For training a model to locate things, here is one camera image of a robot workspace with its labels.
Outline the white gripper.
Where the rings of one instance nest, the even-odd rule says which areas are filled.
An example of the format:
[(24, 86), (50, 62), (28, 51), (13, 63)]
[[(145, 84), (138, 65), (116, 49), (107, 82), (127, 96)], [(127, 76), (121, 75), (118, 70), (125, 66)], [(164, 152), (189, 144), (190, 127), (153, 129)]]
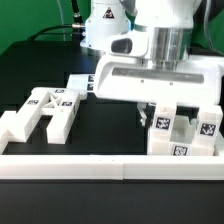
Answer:
[[(149, 128), (154, 107), (174, 101), (180, 106), (215, 105), (220, 101), (222, 58), (190, 55), (185, 29), (131, 31), (110, 37), (95, 72), (99, 98), (139, 102), (140, 123)], [(198, 123), (198, 115), (189, 118)]]

